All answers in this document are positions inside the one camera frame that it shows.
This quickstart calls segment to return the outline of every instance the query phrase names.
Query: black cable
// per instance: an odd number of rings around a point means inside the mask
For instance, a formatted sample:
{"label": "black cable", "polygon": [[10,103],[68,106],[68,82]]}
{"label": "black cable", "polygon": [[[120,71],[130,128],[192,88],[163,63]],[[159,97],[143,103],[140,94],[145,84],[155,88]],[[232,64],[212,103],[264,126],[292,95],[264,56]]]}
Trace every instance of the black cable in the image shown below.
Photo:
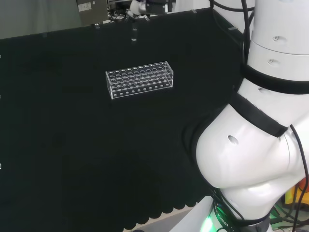
{"label": "black cable", "polygon": [[112,13],[110,12],[110,21],[111,22],[121,22],[121,21],[124,21],[126,19],[126,14],[119,14],[119,11],[117,9],[114,9],[114,15],[112,16]]}
{"label": "black cable", "polygon": [[[227,10],[227,11],[233,11],[233,12],[244,12],[244,9],[241,9],[241,8],[230,8],[230,7],[227,7],[227,6],[223,6],[219,3],[217,3],[216,1],[212,1],[213,4],[217,7],[220,7],[224,10]],[[248,11],[253,11],[254,10],[254,7],[251,7],[251,8],[247,8]]]}
{"label": "black cable", "polygon": [[297,131],[295,130],[294,126],[291,125],[290,126],[293,133],[294,133],[294,136],[297,140],[297,143],[298,143],[298,146],[299,146],[299,150],[300,150],[300,154],[301,154],[301,158],[303,160],[303,165],[304,165],[304,170],[305,170],[305,176],[306,176],[306,183],[305,183],[305,187],[304,189],[302,190],[301,194],[300,194],[300,197],[299,197],[299,200],[298,200],[298,204],[297,204],[297,209],[296,209],[296,212],[295,212],[295,220],[294,220],[294,224],[293,224],[293,229],[292,231],[294,232],[295,229],[296,229],[296,225],[297,225],[297,218],[298,218],[298,214],[299,214],[299,210],[300,210],[300,206],[301,206],[301,202],[303,200],[303,197],[305,195],[305,192],[306,192],[306,189],[308,187],[308,168],[307,168],[307,163],[306,163],[306,158],[305,158],[305,154],[304,154],[304,149],[303,149],[303,146],[301,144],[301,141],[300,141],[300,138],[297,134]]}
{"label": "black cable", "polygon": [[243,16],[245,19],[244,54],[247,62],[250,47],[250,23],[249,23],[249,14],[246,0],[241,0],[241,4],[243,7]]}
{"label": "black cable", "polygon": [[285,214],[285,216],[282,219],[287,219],[287,218],[295,219],[295,217],[293,217],[291,215],[291,213],[293,212],[295,204],[296,204],[297,189],[298,189],[298,185],[295,186],[293,201],[292,201],[291,207],[289,209],[289,212],[286,212],[280,205],[278,205],[278,204],[276,205]]}
{"label": "black cable", "polygon": [[252,23],[252,20],[254,18],[254,14],[255,14],[255,9],[252,11],[252,13],[251,13],[251,15],[249,17],[249,25],[251,25],[251,23]]}
{"label": "black cable", "polygon": [[291,208],[292,210],[290,209],[289,212],[286,212],[286,211],[285,211],[284,209],[282,209],[279,205],[276,205],[276,206],[285,214],[285,216],[282,217],[282,220],[285,220],[285,219],[287,219],[287,218],[295,219],[295,217],[293,217],[292,215],[290,215],[290,214],[291,214],[290,212],[293,211],[293,208]]}

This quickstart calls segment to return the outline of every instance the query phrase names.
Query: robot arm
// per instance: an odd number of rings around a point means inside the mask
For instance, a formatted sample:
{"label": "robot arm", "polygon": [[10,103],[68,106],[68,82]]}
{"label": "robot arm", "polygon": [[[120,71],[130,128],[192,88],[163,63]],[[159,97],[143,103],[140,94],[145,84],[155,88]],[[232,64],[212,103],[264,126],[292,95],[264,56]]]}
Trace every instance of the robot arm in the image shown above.
{"label": "robot arm", "polygon": [[168,11],[171,12],[172,0],[132,0],[128,15],[131,18],[137,18],[143,14],[164,15],[166,4],[168,4]]}

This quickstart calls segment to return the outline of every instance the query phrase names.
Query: equipment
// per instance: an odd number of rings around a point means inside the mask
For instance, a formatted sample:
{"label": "equipment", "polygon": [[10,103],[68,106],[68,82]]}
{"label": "equipment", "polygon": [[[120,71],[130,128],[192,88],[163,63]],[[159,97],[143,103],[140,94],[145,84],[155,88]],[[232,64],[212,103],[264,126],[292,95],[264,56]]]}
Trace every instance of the equipment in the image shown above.
{"label": "equipment", "polygon": [[132,0],[128,15],[131,18],[137,18],[140,15],[163,15],[166,12],[172,12],[172,0]]}
{"label": "equipment", "polygon": [[[133,0],[130,16],[152,13],[147,10],[154,2]],[[241,2],[243,9],[233,10],[245,17],[244,80],[239,89],[231,90],[230,104],[191,146],[214,198],[204,209],[212,221],[204,227],[206,232],[213,227],[272,231],[273,205],[308,177],[309,1],[256,0],[251,41],[252,17],[246,1]]]}

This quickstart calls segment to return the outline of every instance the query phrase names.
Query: black fabric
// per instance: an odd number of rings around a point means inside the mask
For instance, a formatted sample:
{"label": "black fabric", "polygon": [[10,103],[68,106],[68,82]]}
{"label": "black fabric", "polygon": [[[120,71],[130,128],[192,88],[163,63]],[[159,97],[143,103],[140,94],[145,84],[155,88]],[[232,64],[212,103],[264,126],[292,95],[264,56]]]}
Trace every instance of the black fabric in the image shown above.
{"label": "black fabric", "polygon": [[[228,103],[238,47],[209,9],[136,26],[0,41],[1,232],[120,232],[209,194],[181,133]],[[165,60],[173,88],[111,100],[106,71]]]}
{"label": "black fabric", "polygon": [[241,65],[244,78],[271,91],[286,94],[309,94],[309,81],[290,81],[261,73],[249,65]]}
{"label": "black fabric", "polygon": [[279,138],[288,129],[255,107],[250,101],[235,91],[232,93],[230,105],[245,120],[272,136]]}

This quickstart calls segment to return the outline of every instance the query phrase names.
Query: black backdrop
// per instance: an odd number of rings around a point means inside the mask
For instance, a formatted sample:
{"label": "black backdrop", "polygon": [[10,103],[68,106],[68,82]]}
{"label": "black backdrop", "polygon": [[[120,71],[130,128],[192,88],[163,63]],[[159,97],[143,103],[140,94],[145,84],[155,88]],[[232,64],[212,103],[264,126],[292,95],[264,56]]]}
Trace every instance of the black backdrop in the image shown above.
{"label": "black backdrop", "polygon": [[[0,41],[0,231],[120,232],[209,192],[181,132],[227,103],[236,44],[209,9]],[[167,60],[174,88],[111,100],[105,71]]]}

